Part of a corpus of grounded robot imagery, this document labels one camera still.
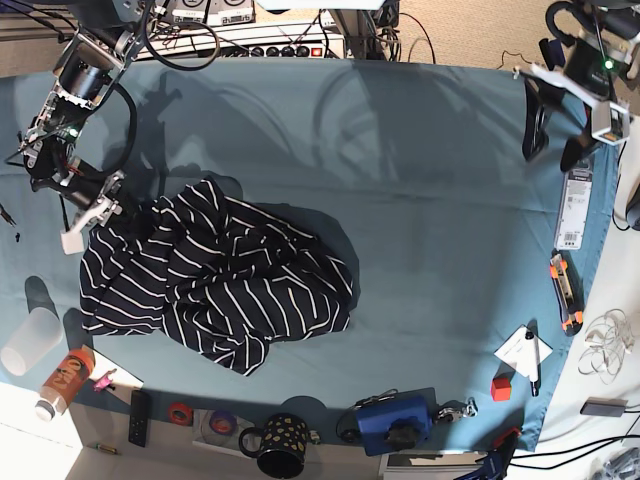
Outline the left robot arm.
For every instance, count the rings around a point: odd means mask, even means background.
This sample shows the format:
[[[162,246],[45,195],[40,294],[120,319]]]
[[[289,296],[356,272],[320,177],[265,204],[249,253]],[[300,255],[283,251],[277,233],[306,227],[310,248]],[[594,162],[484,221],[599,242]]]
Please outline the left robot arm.
[[[532,162],[548,146],[554,112],[567,116],[564,97],[582,102],[586,123],[565,144],[560,168],[568,172],[599,146],[628,139],[631,113],[615,81],[639,87],[639,4],[633,1],[556,1],[546,10],[550,39],[539,42],[544,60],[515,68],[524,80],[527,113],[522,154]]]

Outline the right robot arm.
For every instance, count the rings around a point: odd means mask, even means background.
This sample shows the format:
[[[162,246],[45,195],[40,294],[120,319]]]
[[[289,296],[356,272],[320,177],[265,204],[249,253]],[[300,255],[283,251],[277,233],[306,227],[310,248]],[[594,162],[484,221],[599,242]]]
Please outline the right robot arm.
[[[138,114],[120,80],[143,47],[143,1],[66,1],[77,21],[70,43],[54,68],[55,82],[20,141],[17,156],[32,190],[51,189],[75,205],[75,226],[123,221],[138,208],[123,190],[123,167],[133,150]],[[129,121],[124,149],[100,170],[75,153],[89,118],[112,94],[125,102]]]

